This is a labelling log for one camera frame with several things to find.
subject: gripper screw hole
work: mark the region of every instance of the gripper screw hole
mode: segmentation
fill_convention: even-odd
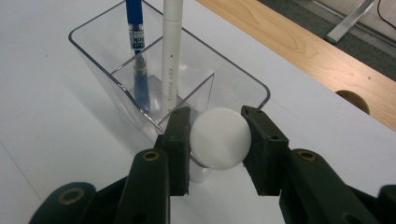
[[[158,160],[158,158],[160,158],[160,153],[156,151],[150,151],[143,155],[145,161],[155,161]]]
[[[64,191],[58,198],[58,203],[68,205],[76,203],[84,196],[84,189],[72,188]]]
[[[314,161],[317,159],[317,156],[309,151],[299,151],[297,154],[305,161]]]

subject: black plastic part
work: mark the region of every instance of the black plastic part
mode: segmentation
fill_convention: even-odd
[[[84,223],[95,192],[95,187],[88,183],[64,185],[53,191],[41,204],[30,224]]]
[[[376,198],[364,193],[358,189],[349,187],[352,192],[356,195],[356,197],[358,197],[358,199],[361,201],[361,203],[370,211],[372,212],[372,214],[376,217],[376,213],[375,213],[375,202],[376,202]]]
[[[113,223],[127,176],[96,192],[84,224]]]
[[[182,107],[172,112],[163,135],[162,149],[169,156],[171,196],[188,194],[191,152],[189,107]]]
[[[381,188],[376,200],[376,213],[382,223],[396,223],[396,185]]]
[[[284,166],[290,184],[293,185],[296,196],[307,214],[306,223],[379,223],[350,187],[344,184],[330,165],[315,152],[294,149]],[[283,195],[282,191],[281,197],[284,196],[290,198],[289,195]],[[281,204],[282,212],[285,208],[287,211],[288,208]],[[297,222],[299,218],[301,217],[292,217],[291,223],[300,223]]]
[[[115,224],[169,223],[168,156],[161,149],[136,154],[126,181]]]
[[[163,148],[163,134],[158,134],[153,148]]]
[[[251,146],[244,164],[257,193],[277,196],[283,181],[283,160],[289,149],[289,139],[261,110],[242,107],[241,115],[247,121],[251,132]]]
[[[308,215],[304,210],[304,206],[298,198],[294,186],[287,178],[285,179],[282,194],[279,198],[279,206],[285,223],[306,224],[308,222]]]

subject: hole in wooden board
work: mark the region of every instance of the hole in wooden board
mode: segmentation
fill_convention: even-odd
[[[339,96],[343,97],[345,100],[359,108],[361,111],[363,111],[366,114],[370,114],[370,108],[367,105],[367,103],[353,91],[337,91],[336,92]]]

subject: white pen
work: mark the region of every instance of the white pen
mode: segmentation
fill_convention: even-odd
[[[163,2],[163,84],[162,115],[177,104],[177,78],[180,58],[183,0]]]

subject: blue pen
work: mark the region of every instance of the blue pen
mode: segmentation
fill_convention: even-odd
[[[139,54],[145,47],[142,0],[126,0],[131,49]],[[134,60],[134,98],[145,111],[150,110],[146,55],[140,53]]]

